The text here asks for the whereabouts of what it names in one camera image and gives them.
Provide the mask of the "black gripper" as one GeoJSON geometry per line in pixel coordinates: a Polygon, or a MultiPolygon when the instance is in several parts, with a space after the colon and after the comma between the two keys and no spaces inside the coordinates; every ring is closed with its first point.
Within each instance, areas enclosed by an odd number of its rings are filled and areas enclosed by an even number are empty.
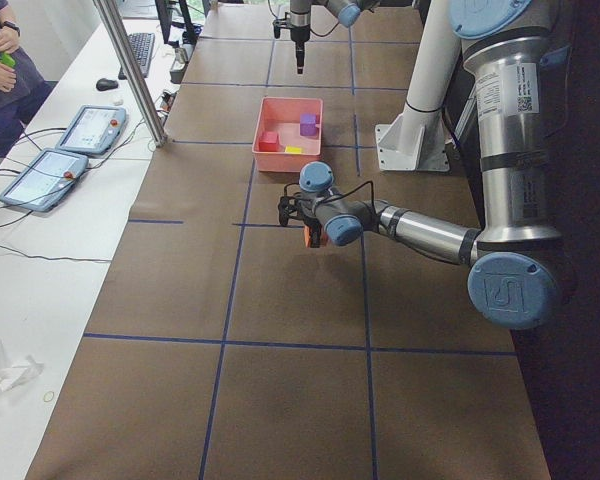
{"type": "Polygon", "coordinates": [[[304,214],[303,222],[307,229],[307,247],[320,248],[323,245],[323,228],[319,219],[312,215],[304,214]]]}
{"type": "Polygon", "coordinates": [[[301,75],[304,73],[305,62],[305,42],[309,41],[308,25],[291,25],[291,40],[295,42],[296,72],[301,75]]]}

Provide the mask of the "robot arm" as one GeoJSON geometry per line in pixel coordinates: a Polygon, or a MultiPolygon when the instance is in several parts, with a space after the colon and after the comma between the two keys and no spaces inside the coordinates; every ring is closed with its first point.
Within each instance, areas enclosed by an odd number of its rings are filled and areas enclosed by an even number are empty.
{"type": "Polygon", "coordinates": [[[312,35],[311,15],[314,4],[324,7],[336,20],[337,26],[350,28],[365,10],[372,11],[379,1],[365,0],[326,0],[309,1],[293,0],[283,19],[278,22],[278,28],[290,31],[291,41],[295,47],[296,71],[304,73],[306,43],[312,35]]]}
{"type": "Polygon", "coordinates": [[[299,189],[285,193],[281,218],[301,220],[309,243],[342,246],[372,231],[416,252],[470,269],[475,308],[508,329],[547,322],[572,295],[574,273],[560,232],[547,215],[548,153],[539,74],[551,56],[558,1],[434,1],[403,112],[377,129],[385,170],[429,169],[427,153],[453,72],[473,75],[480,142],[484,226],[476,230],[428,217],[379,199],[353,200],[338,191],[331,168],[314,161],[300,172],[299,189]]]}

